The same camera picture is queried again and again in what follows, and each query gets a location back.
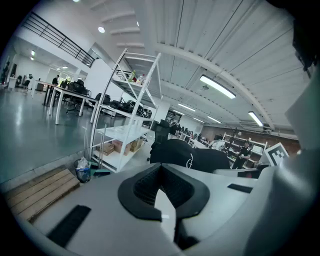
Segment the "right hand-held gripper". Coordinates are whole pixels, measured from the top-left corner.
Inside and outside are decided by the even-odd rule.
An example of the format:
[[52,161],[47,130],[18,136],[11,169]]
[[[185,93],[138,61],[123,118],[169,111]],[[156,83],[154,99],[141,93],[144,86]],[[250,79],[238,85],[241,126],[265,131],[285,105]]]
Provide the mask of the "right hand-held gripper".
[[289,157],[288,152],[282,145],[277,143],[267,149],[265,149],[261,156],[261,163],[268,164],[269,166],[278,166],[283,160]]

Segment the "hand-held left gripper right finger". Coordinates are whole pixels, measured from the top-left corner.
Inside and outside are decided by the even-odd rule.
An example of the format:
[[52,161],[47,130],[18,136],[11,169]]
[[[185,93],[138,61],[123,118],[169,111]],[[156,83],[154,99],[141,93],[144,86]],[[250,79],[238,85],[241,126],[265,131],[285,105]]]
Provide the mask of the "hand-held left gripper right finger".
[[188,235],[183,220],[201,213],[210,198],[209,188],[176,168],[162,164],[161,190],[175,209],[173,242],[182,250],[197,244],[199,240]]

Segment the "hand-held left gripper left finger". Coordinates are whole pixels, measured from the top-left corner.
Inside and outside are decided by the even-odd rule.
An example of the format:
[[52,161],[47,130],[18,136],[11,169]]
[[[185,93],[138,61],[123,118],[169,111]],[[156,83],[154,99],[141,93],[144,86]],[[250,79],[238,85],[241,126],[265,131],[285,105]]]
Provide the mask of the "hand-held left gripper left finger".
[[157,163],[125,179],[118,188],[118,200],[135,218],[161,222],[162,213],[155,208],[161,185],[162,165]]

